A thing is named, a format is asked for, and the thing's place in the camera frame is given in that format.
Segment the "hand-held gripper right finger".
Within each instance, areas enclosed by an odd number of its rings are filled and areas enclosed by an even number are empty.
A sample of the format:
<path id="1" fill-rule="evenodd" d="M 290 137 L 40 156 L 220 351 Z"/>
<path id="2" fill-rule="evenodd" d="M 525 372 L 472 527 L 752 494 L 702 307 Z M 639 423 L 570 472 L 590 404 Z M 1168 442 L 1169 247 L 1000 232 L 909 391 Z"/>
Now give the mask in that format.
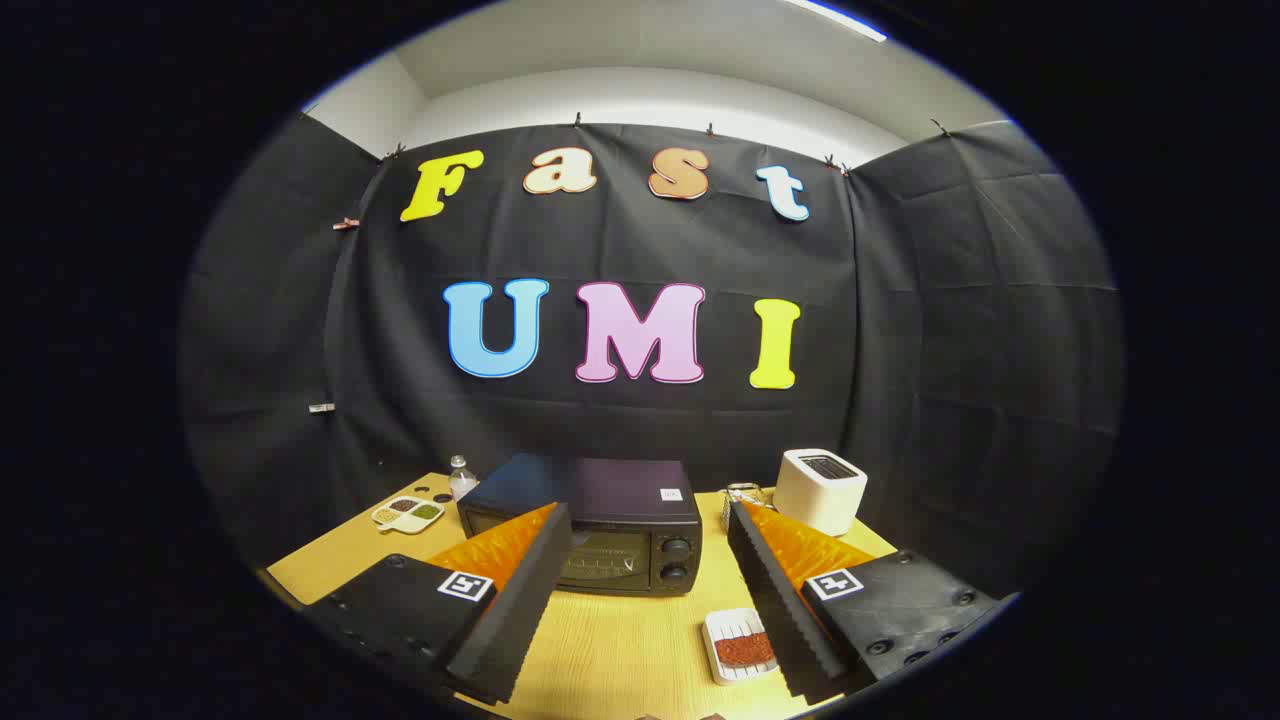
<path id="1" fill-rule="evenodd" d="M 874 559 L 759 503 L 731 503 L 727 538 L 786 687 L 810 705 L 909 673 L 1001 610 L 916 551 Z"/>

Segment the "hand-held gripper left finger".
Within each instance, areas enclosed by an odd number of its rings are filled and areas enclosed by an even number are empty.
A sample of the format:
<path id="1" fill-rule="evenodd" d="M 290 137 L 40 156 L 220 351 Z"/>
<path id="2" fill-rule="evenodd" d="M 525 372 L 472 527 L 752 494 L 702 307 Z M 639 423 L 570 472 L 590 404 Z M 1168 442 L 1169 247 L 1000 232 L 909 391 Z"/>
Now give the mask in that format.
<path id="1" fill-rule="evenodd" d="M 398 682 L 509 701 L 572 539 L 548 503 L 434 561 L 390 553 L 303 606 L 303 616 Z"/>

